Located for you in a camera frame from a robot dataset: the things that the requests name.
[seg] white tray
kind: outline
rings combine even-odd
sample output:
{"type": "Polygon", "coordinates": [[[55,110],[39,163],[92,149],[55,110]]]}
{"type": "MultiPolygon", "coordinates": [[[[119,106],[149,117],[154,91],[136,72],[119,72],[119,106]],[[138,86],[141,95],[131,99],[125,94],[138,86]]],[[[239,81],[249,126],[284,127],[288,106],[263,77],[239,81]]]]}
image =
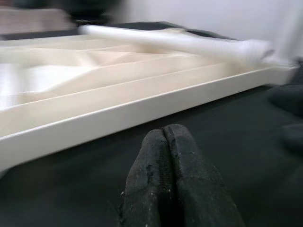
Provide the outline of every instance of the white tray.
{"type": "Polygon", "coordinates": [[[0,45],[10,78],[0,77],[10,81],[0,91],[0,171],[254,87],[284,84],[294,70],[248,69],[89,35],[0,45]]]}

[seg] white tube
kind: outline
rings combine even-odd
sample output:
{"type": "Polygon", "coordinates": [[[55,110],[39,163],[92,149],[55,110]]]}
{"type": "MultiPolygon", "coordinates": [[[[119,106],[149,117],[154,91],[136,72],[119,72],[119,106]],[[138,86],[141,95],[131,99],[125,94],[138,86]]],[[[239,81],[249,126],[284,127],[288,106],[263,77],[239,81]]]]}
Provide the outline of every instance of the white tube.
{"type": "Polygon", "coordinates": [[[269,42],[258,40],[231,41],[183,33],[147,32],[104,26],[83,26],[80,28],[80,32],[105,39],[212,56],[250,66],[261,63],[271,51],[269,42]]]}
{"type": "Polygon", "coordinates": [[[277,41],[276,51],[270,57],[270,61],[279,65],[290,66],[294,62],[295,55],[303,38],[303,0],[293,0],[293,4],[288,12],[286,20],[280,30],[277,41]]]}

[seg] white cylindrical rod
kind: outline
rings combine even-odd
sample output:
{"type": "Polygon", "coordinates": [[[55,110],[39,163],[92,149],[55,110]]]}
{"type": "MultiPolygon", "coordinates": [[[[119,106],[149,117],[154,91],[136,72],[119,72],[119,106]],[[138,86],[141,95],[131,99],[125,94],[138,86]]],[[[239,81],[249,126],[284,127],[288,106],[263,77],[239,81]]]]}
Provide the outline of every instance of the white cylindrical rod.
{"type": "Polygon", "coordinates": [[[303,0],[293,0],[286,20],[276,38],[276,51],[270,60],[280,65],[293,65],[293,57],[303,39],[303,0]]]}
{"type": "Polygon", "coordinates": [[[83,26],[80,31],[100,38],[223,58],[250,66],[261,63],[271,50],[269,42],[259,40],[232,41],[184,33],[140,31],[105,26],[83,26]]]}

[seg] white wall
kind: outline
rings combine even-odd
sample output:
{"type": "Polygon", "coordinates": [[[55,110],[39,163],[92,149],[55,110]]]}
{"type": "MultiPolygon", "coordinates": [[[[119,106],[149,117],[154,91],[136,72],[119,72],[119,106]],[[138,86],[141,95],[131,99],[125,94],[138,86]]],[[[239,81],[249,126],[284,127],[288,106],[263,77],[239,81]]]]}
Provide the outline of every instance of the white wall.
{"type": "Polygon", "coordinates": [[[239,40],[275,42],[291,4],[291,0],[124,0],[114,15],[118,23],[167,21],[239,40]]]}

